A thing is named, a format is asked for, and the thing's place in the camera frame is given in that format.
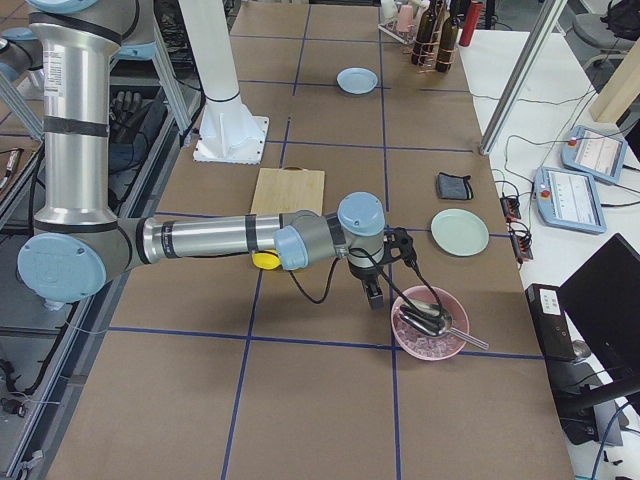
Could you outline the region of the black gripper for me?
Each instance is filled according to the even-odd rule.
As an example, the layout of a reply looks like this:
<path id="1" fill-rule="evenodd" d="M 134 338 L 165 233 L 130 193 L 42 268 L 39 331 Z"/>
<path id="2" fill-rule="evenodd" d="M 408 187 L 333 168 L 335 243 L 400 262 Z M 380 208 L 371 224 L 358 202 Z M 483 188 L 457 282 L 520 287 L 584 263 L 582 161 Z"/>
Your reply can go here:
<path id="1" fill-rule="evenodd" d="M 351 274 L 362 282 L 363 290 L 372 310 L 384 307 L 384 295 L 378 282 L 379 261 L 366 250 L 351 248 L 347 255 Z"/>

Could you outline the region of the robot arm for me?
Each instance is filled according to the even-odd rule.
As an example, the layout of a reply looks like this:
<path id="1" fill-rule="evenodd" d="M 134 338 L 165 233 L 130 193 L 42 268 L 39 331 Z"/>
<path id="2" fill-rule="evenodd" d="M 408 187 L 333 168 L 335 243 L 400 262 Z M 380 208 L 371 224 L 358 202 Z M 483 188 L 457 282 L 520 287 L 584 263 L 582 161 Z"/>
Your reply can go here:
<path id="1" fill-rule="evenodd" d="M 45 203 L 17 267 L 40 297 L 73 303 L 138 266 L 162 259 L 271 252 L 286 270 L 346 259 L 367 289 L 385 253 L 380 201 L 345 197 L 321 216 L 308 210 L 195 221 L 119 218 L 108 204 L 110 63 L 149 39 L 149 1 L 36 1 L 30 27 L 43 47 Z"/>

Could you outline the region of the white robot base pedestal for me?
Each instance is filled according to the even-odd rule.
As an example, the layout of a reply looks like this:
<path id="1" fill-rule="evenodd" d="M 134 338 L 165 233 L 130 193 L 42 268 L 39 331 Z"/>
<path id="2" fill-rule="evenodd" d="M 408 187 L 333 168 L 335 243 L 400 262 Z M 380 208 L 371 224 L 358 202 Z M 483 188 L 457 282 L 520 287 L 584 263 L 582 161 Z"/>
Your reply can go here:
<path id="1" fill-rule="evenodd" d="M 194 160 L 256 165 L 269 119 L 252 115 L 241 98 L 223 3 L 187 0 L 179 5 L 205 97 Z"/>

